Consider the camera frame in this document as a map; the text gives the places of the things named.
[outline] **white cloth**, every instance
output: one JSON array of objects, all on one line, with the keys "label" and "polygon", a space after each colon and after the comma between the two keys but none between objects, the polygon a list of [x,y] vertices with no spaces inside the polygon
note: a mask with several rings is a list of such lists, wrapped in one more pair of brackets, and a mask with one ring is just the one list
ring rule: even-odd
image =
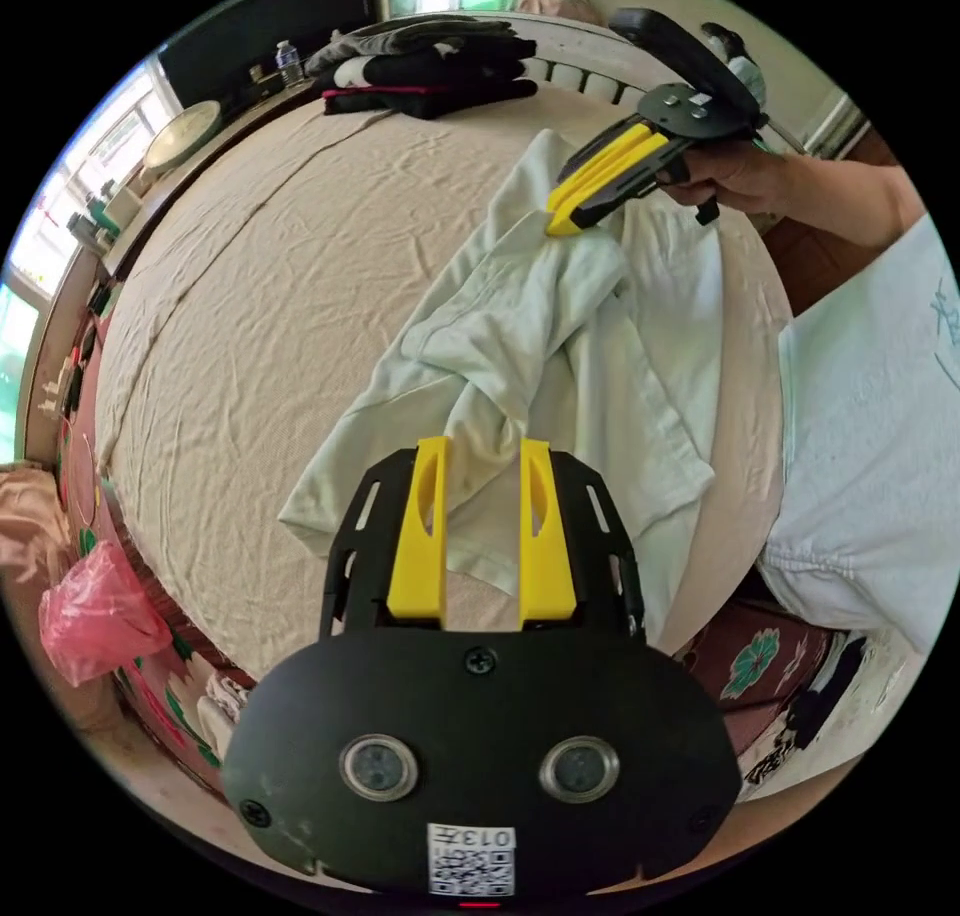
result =
[{"label": "white cloth", "polygon": [[[704,460],[719,391],[719,237],[654,200],[574,239],[547,237],[541,207],[572,152],[552,131],[537,136],[280,519],[326,556],[364,472],[443,433],[453,441],[448,567],[513,594],[516,458],[524,436],[546,439],[603,476],[637,547],[656,640],[713,478]],[[664,266],[673,299],[645,292]],[[645,547],[658,524],[666,531]]]},{"label": "white cloth", "polygon": [[810,623],[929,653],[960,575],[960,299],[929,217],[780,338],[784,493],[759,568]]}]

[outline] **bed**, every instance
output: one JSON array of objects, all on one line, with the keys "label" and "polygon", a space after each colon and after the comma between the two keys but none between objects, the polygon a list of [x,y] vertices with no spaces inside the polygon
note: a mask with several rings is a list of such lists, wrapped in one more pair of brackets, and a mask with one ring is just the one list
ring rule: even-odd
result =
[{"label": "bed", "polygon": [[[544,127],[585,142],[674,78],[607,31],[514,22],[538,40],[535,97],[436,123],[331,118],[321,102],[284,114],[174,203],[113,313],[98,464],[163,591],[254,681],[312,642],[320,618],[325,563],[277,514],[507,170]],[[754,225],[724,212],[721,227],[716,479],[659,640],[671,653],[729,598],[779,505],[789,304]],[[511,597],[474,579],[451,578],[449,601],[455,628],[513,627]]]}]

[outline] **black handle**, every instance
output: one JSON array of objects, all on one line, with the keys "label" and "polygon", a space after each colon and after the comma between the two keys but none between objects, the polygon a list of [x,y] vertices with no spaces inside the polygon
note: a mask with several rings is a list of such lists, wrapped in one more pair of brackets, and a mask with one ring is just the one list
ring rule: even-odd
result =
[{"label": "black handle", "polygon": [[697,207],[697,222],[701,226],[709,226],[710,223],[720,218],[720,204],[716,196],[711,196],[705,203]]},{"label": "black handle", "polygon": [[760,119],[753,94],[695,36],[653,9],[618,9],[610,28],[672,69],[694,89],[722,99],[751,124]]}]

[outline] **white t-shirt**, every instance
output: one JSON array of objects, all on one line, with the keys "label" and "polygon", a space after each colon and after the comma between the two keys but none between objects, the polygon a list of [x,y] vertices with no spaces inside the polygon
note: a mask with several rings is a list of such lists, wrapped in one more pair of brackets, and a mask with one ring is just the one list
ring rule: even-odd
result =
[{"label": "white t-shirt", "polygon": [[767,585],[809,623],[928,653],[960,577],[960,295],[930,217],[789,325],[780,364]]},{"label": "white t-shirt", "polygon": [[727,63],[727,69],[750,90],[753,98],[760,104],[760,108],[764,109],[767,105],[767,83],[760,67],[746,56],[734,56]]}]

